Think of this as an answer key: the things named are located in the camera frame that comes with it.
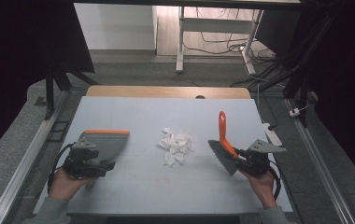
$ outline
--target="orange brush handle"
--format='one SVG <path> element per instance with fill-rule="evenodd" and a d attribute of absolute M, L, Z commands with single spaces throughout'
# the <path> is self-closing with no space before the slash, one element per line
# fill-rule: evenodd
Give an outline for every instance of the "orange brush handle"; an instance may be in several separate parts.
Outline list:
<path fill-rule="evenodd" d="M 226 114 L 224 111 L 219 113 L 219 136 L 220 136 L 220 143 L 223 148 L 232 154 L 234 157 L 238 158 L 238 154 L 236 154 L 234 148 L 230 145 L 228 140 L 226 139 L 226 126 L 227 126 Z"/>

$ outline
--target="white power adapter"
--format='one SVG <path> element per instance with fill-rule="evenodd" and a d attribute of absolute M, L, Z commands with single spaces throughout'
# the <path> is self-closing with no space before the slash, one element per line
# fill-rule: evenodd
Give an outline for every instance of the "white power adapter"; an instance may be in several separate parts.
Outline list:
<path fill-rule="evenodd" d="M 290 110 L 289 114 L 291 114 L 291 117 L 296 117 L 297 115 L 300 114 L 300 110 L 298 108 L 295 108 L 293 110 Z"/>

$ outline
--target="aluminum rail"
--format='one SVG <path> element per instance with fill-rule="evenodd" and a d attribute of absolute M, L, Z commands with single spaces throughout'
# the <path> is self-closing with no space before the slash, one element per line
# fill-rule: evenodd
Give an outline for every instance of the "aluminum rail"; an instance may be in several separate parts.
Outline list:
<path fill-rule="evenodd" d="M 291 110 L 293 107 L 289 100 L 285 99 L 286 107 Z M 334 205 L 337 215 L 340 217 L 341 223 L 344 224 L 355 224 L 355 218 L 351 214 L 347 202 L 345 201 L 339 187 L 335 183 L 325 161 L 323 160 L 320 151 L 318 150 L 317 145 L 315 144 L 314 139 L 311 136 L 311 133 L 306 129 L 301 121 L 298 118 L 294 118 L 294 123 L 296 128 L 301 135 L 305 147 L 311 157 L 312 162 L 314 163 L 315 168 L 318 171 L 320 180 L 323 183 L 323 186 L 326 188 L 329 197 Z"/>
<path fill-rule="evenodd" d="M 26 153 L 23 155 L 23 158 L 18 165 L 17 170 L 14 175 L 11 177 L 3 195 L 0 197 L 0 224 L 5 220 L 12 204 L 15 202 L 17 194 L 19 193 L 22 184 L 24 183 L 26 176 L 28 175 L 30 169 L 32 168 L 33 163 L 36 160 L 40 149 L 42 148 L 44 142 L 47 139 L 47 136 L 52 128 L 53 123 L 61 112 L 61 107 L 64 103 L 64 100 L 67 96 L 66 91 L 62 91 L 58 97 L 58 100 L 55 104 L 55 110 L 49 120 L 43 120 L 35 137 L 32 140 L 32 143 L 29 145 Z"/>

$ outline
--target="hand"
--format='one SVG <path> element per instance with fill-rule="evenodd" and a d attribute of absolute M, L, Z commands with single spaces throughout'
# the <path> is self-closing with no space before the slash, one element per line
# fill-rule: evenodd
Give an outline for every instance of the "hand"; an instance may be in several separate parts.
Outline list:
<path fill-rule="evenodd" d="M 250 186 L 260 202 L 262 202 L 264 209 L 277 207 L 277 202 L 273 194 L 274 177 L 269 171 L 259 176 L 249 175 L 241 170 L 239 170 L 239 172 L 247 177 Z"/>
<path fill-rule="evenodd" d="M 49 197 L 53 199 L 69 201 L 73 198 L 81 186 L 92 183 L 96 178 L 75 179 L 69 175 L 63 168 L 55 173 Z"/>

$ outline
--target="brush bristles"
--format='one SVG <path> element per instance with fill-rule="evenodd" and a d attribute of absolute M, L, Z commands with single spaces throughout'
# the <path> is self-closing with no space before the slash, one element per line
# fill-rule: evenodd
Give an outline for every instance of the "brush bristles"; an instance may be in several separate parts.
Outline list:
<path fill-rule="evenodd" d="M 237 168 L 235 166 L 235 161 L 232 156 L 224 149 L 219 141 L 209 140 L 207 141 L 215 153 L 216 157 L 219 159 L 221 164 L 227 170 L 229 175 L 235 174 Z"/>

